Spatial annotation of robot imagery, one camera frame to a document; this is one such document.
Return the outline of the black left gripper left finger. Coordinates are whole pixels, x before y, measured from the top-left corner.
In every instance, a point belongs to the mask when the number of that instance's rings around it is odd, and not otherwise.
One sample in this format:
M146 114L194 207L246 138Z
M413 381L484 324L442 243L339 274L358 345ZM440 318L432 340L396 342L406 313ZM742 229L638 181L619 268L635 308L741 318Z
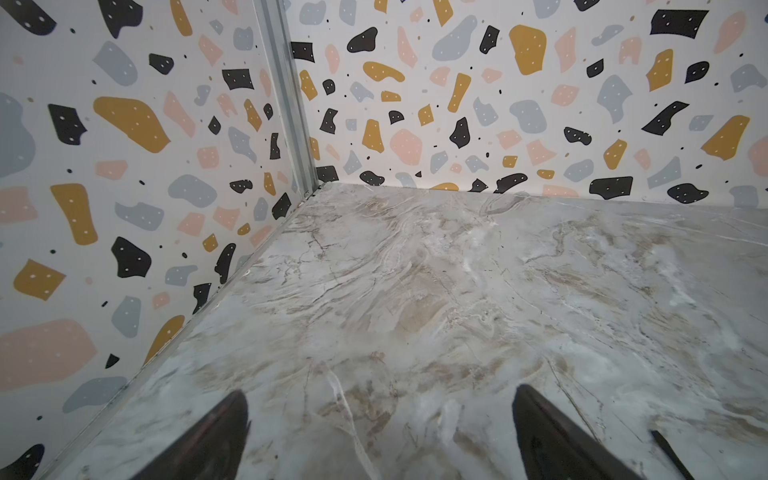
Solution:
M234 479L249 429L246 396L234 390L131 480Z

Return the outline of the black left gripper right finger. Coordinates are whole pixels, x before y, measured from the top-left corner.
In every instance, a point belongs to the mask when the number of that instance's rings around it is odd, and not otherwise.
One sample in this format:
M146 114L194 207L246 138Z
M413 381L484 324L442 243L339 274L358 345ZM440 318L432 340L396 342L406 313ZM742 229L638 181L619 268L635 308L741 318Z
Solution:
M512 416L529 479L638 477L530 385L517 388Z

